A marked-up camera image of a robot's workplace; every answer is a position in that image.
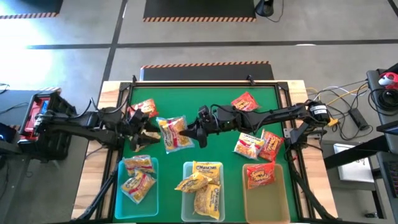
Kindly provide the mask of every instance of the power adapter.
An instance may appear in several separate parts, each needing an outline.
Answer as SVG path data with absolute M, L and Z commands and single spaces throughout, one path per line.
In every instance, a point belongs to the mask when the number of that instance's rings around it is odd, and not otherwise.
M 359 109 L 354 108 L 348 111 L 348 114 L 353 119 L 354 123 L 357 125 L 359 130 L 364 131 L 369 128 L 368 122 L 366 122 L 365 118 L 362 116 Z

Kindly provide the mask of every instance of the black floor mat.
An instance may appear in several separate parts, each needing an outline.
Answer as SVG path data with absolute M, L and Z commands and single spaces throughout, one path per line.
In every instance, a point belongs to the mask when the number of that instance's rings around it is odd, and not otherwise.
M 251 0 L 147 0 L 144 22 L 254 22 Z
M 248 75 L 254 80 L 274 80 L 271 65 L 263 61 L 146 65 L 140 80 L 245 80 Z
M 63 0 L 1 0 L 0 19 L 55 17 Z

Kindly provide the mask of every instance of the red snack bag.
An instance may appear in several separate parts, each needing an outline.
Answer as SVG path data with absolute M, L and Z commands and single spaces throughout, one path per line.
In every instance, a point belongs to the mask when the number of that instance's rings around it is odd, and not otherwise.
M 133 116 L 134 112 L 138 109 L 141 109 L 144 114 L 148 114 L 149 118 L 153 118 L 159 114 L 159 112 L 156 110 L 155 101 L 153 99 L 148 99 L 141 103 L 131 105 L 127 111 L 129 112 L 130 116 Z
M 259 153 L 259 157 L 274 162 L 284 139 L 264 129 L 261 133 L 261 139 L 265 140 L 265 144 Z
M 232 101 L 231 104 L 243 111 L 252 111 L 259 107 L 254 97 L 249 92 L 243 93 L 240 97 Z
M 248 166 L 248 189 L 275 182 L 275 162 Z

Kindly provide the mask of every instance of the red device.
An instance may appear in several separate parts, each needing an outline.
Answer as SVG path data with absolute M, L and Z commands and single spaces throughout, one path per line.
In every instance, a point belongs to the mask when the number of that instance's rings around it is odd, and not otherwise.
M 34 126 L 36 122 L 36 115 L 44 114 L 47 111 L 47 108 L 50 103 L 50 97 L 48 95 L 45 96 L 36 96 L 31 103 L 30 111 L 28 112 L 27 120 L 24 123 L 24 126 L 21 130 L 23 130 L 23 135 L 21 135 L 21 139 L 33 140 L 36 141 L 39 137 L 34 133 Z
M 380 75 L 379 84 L 386 89 L 398 90 L 398 74 L 394 72 L 386 72 Z

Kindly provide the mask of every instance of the hazard stripe tape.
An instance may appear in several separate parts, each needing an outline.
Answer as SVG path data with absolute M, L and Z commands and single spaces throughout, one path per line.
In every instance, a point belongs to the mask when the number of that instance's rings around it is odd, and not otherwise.
M 144 22 L 255 22 L 255 17 L 147 17 Z
M 257 65 L 268 64 L 269 61 L 250 61 L 250 62 L 215 62 L 215 63 L 180 63 L 180 64 L 165 64 L 165 65 L 144 65 L 144 68 L 170 68 L 170 67 L 199 67 L 199 66 L 220 66 L 220 65 Z
M 41 12 L 41 13 L 28 13 L 28 14 L 16 14 L 16 15 L 0 15 L 0 19 L 32 19 L 32 18 L 46 18 L 55 17 L 58 13 L 56 12 Z

